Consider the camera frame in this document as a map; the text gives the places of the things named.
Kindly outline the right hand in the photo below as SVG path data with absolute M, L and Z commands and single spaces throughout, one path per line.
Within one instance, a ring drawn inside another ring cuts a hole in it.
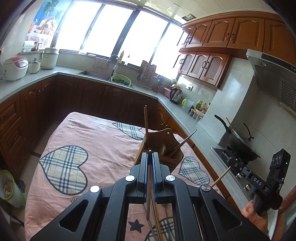
M 241 214 L 245 216 L 251 223 L 253 223 L 263 233 L 267 234 L 268 216 L 259 216 L 254 209 L 254 201 L 251 200 L 241 210 Z

